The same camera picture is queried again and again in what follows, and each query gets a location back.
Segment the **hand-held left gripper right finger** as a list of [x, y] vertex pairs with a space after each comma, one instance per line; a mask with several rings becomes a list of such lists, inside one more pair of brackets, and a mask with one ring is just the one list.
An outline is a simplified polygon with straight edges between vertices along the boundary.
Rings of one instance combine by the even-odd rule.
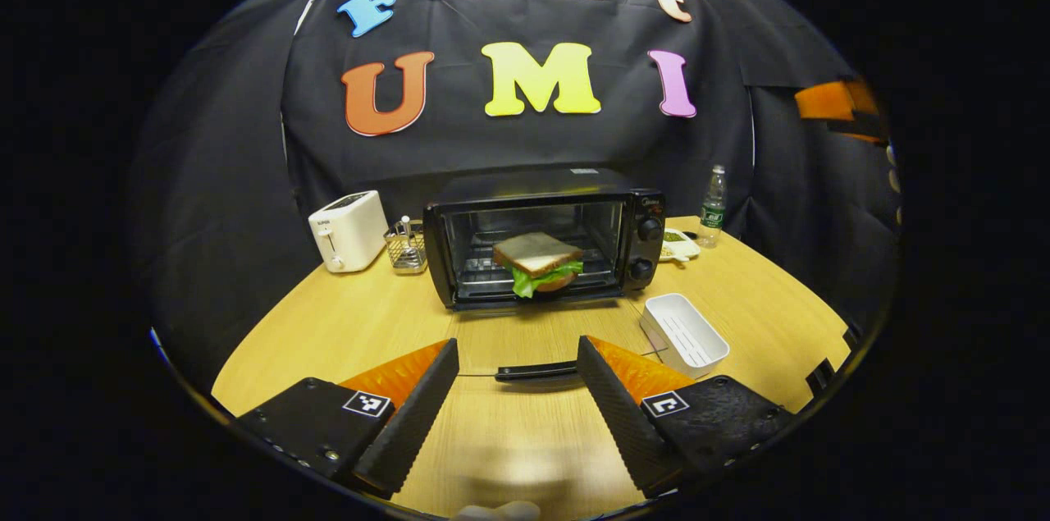
[[578, 342], [578, 374], [646, 498], [721, 475], [796, 417], [730, 376], [694, 380], [590, 335]]

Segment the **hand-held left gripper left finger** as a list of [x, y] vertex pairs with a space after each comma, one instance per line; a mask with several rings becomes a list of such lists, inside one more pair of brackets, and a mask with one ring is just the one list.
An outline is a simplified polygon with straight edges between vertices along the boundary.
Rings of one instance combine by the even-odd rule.
[[264, 446], [349, 489], [401, 491], [458, 376], [456, 339], [341, 383], [304, 377], [237, 417]]

